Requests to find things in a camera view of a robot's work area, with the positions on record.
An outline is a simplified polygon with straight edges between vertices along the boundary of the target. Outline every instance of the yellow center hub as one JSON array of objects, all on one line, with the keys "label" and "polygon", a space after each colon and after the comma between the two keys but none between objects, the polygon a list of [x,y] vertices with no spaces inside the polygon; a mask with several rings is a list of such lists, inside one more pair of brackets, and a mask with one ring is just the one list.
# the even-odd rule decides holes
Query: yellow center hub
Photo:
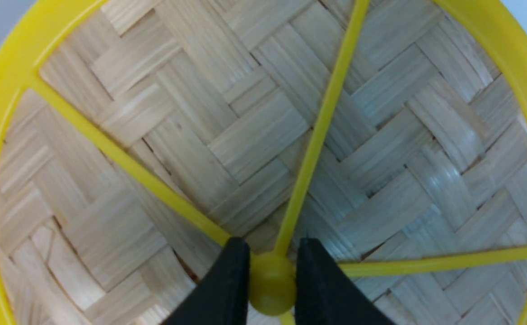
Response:
[{"label": "yellow center hub", "polygon": [[252,257],[249,276],[249,301],[267,316],[279,316],[296,302],[294,266],[286,257],[265,253]]}]

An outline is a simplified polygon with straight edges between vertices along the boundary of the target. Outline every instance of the woven bamboo base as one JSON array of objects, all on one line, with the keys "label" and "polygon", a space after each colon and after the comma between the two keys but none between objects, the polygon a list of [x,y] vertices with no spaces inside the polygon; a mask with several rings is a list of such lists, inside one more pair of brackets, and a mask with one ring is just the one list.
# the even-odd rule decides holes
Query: woven bamboo base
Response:
[{"label": "woven bamboo base", "polygon": [[[224,229],[269,251],[351,6],[111,0],[41,74]],[[527,245],[523,126],[506,80],[451,17],[428,0],[373,0],[291,255],[304,235],[346,261]],[[0,267],[20,324],[156,324],[218,251],[23,95],[0,162]],[[513,323],[527,261],[356,283],[398,323]]]}]

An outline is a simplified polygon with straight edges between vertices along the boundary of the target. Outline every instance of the yellow plastic frame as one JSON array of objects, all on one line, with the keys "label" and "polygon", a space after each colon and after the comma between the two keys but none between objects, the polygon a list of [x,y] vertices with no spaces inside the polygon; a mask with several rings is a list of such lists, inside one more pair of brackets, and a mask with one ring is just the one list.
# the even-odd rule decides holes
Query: yellow plastic frame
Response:
[{"label": "yellow plastic frame", "polygon": [[[20,95],[24,90],[32,88],[107,156],[148,187],[161,200],[168,203],[213,240],[224,244],[229,234],[210,222],[191,204],[178,197],[154,175],[137,164],[112,140],[106,138],[102,132],[75,111],[38,75],[39,66],[65,36],[104,2],[105,0],[39,0],[13,29],[0,49],[0,150],[1,140]],[[499,0],[434,0],[434,2],[451,13],[484,46],[513,88],[527,121],[527,36],[516,20]],[[284,224],[280,229],[280,236],[274,250],[280,255],[286,251],[293,234],[303,197],[313,175],[317,156],[329,127],[366,8],[367,0],[356,2],[338,62],[314,128],[312,141],[304,159],[305,163],[296,182],[296,190],[288,205]],[[527,259],[527,247],[417,261],[342,264],[341,268],[349,276],[382,276],[476,267],[521,259]],[[0,280],[0,324],[14,323],[8,304]],[[280,319],[286,324],[293,323],[289,315],[283,315]],[[527,303],[519,323],[527,324]]]}]

